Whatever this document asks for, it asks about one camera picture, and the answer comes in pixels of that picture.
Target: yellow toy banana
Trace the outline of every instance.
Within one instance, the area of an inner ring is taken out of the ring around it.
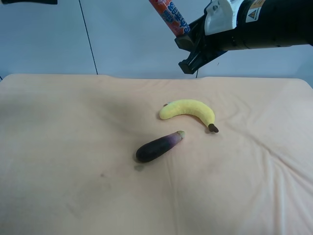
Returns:
[[[168,103],[161,109],[160,118],[165,120],[183,114],[197,116],[209,128],[210,132],[218,133],[219,130],[214,125],[215,115],[213,110],[194,99],[181,99]]]

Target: beige tablecloth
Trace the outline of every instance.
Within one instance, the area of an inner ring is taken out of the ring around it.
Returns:
[[[197,99],[196,118],[157,118]],[[143,144],[186,138],[149,164]],[[298,79],[11,75],[0,82],[0,235],[313,234],[313,90]]]

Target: eggplant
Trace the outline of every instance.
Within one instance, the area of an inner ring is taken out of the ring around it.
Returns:
[[[141,163],[148,163],[160,157],[185,137],[185,132],[177,131],[170,135],[161,137],[155,141],[141,146],[136,152],[136,159]]]

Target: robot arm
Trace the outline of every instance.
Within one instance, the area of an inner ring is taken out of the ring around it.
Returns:
[[[186,74],[229,50],[313,46],[312,0],[210,0],[190,32],[176,37],[190,52],[179,63]]]

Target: banana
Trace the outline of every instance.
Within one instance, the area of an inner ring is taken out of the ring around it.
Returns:
[[[215,115],[204,103],[194,99],[181,99],[169,102],[160,111],[160,118],[170,119],[177,115],[189,114],[200,118],[200,120],[209,128],[210,132],[218,133],[218,129],[214,125]]]

